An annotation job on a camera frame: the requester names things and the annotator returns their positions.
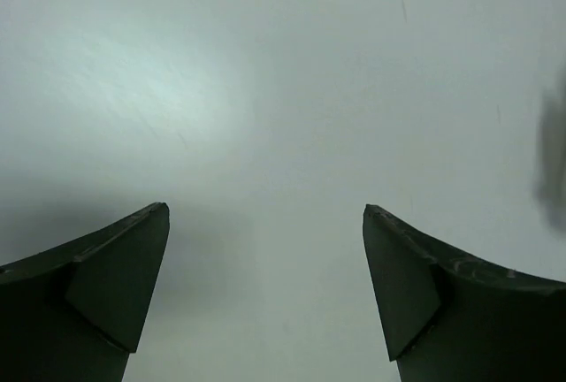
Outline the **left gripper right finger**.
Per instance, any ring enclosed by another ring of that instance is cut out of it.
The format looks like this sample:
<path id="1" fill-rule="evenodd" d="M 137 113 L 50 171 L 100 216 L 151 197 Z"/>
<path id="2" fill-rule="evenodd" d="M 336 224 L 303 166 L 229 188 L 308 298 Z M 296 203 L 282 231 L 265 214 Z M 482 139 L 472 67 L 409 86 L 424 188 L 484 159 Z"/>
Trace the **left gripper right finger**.
<path id="1" fill-rule="evenodd" d="M 403 381 L 562 381 L 565 285 L 453 247 L 377 205 L 363 243 Z"/>

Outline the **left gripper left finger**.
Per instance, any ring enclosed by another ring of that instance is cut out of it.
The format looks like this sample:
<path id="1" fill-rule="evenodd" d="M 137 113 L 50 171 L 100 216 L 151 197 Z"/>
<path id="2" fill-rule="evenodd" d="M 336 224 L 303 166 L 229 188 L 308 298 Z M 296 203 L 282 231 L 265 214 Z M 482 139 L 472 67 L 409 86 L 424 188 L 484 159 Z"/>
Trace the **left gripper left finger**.
<path id="1" fill-rule="evenodd" d="M 3 381 L 120 381 L 137 351 L 170 231 L 154 202 L 1 268 Z"/>

